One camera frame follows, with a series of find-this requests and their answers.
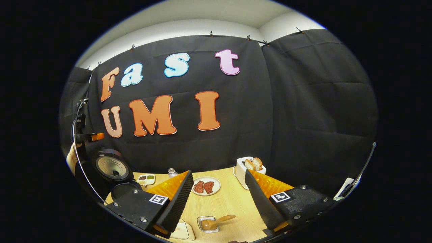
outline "meat slice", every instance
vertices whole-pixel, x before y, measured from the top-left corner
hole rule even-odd
[[[203,187],[204,187],[204,190],[206,190],[207,194],[213,192],[212,189],[213,189],[214,184],[215,184],[214,182],[206,182],[206,183],[204,183]]]
[[[203,181],[198,181],[198,183],[194,185],[194,191],[196,191],[197,193],[204,193],[203,185]]]

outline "white toaster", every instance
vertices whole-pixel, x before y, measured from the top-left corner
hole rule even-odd
[[[254,160],[253,157],[243,157],[243,158],[237,159],[237,167],[235,169],[235,176],[237,177],[240,184],[244,187],[244,189],[249,190],[249,188],[245,182],[246,166],[243,163],[246,161],[246,159],[251,160],[251,161]],[[262,166],[262,168],[263,168],[262,170],[257,171],[257,172],[265,175],[267,169],[266,169],[266,167],[264,167],[264,165]]]

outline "white plate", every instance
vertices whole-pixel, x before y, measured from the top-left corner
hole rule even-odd
[[[196,178],[196,179],[194,180],[194,185],[197,184],[198,181],[203,181],[204,183],[206,183],[206,182],[214,182],[214,185],[213,185],[213,188],[212,188],[212,191],[213,191],[213,192],[212,192],[212,193],[209,193],[209,194],[207,194],[206,190],[204,190],[203,193],[198,193],[198,192],[196,192],[196,191],[194,190],[194,186],[192,186],[192,192],[195,193],[195,194],[197,194],[197,195],[200,195],[200,196],[210,196],[210,195],[213,195],[213,194],[215,194],[216,192],[218,192],[219,189],[220,189],[220,181],[219,181],[218,179],[214,178],[214,177],[211,177],[211,176],[203,176],[203,177],[200,177],[200,178]]]

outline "pink letter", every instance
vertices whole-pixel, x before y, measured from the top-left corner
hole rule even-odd
[[[220,69],[227,75],[236,75],[240,73],[240,68],[233,67],[232,60],[238,59],[236,54],[231,54],[231,50],[226,49],[215,54],[215,57],[220,60]]]

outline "orange handle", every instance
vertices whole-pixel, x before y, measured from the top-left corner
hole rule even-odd
[[[219,222],[222,222],[222,221],[225,221],[228,219],[232,219],[232,218],[235,218],[235,215],[226,215],[226,216],[223,216],[220,219],[216,220],[216,223],[219,223]]]

